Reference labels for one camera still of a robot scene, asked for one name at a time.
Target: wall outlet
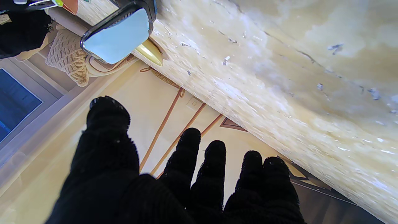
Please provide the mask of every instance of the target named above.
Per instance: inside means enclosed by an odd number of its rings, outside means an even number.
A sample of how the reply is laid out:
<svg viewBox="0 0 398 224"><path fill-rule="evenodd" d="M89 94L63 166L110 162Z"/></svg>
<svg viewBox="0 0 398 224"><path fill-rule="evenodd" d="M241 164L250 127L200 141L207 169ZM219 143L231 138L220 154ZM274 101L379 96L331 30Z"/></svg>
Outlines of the wall outlet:
<svg viewBox="0 0 398 224"><path fill-rule="evenodd" d="M202 105L202 101L200 101L200 99L198 99L198 98L196 98L196 97L192 97L189 101L188 101L188 103L187 103L187 106L189 107L189 108L191 108L192 110L194 110L194 111L197 111L198 109L199 109L199 107Z"/></svg>

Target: gloved hand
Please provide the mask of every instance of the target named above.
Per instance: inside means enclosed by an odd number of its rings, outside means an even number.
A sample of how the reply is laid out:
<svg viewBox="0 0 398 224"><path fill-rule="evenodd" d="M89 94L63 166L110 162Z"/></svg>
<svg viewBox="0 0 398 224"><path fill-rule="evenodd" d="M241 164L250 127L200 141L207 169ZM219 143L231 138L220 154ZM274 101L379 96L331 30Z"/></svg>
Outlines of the gloved hand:
<svg viewBox="0 0 398 224"><path fill-rule="evenodd" d="M224 222L305 224L297 192L283 160L248 151L233 193L224 209Z"/></svg>
<svg viewBox="0 0 398 224"><path fill-rule="evenodd" d="M111 97L90 104L59 199L47 223L304 223L298 197L281 159L245 155L236 192L222 210L226 149L213 141L191 187L200 131L187 129L155 180L139 174L127 135L130 116Z"/></svg>

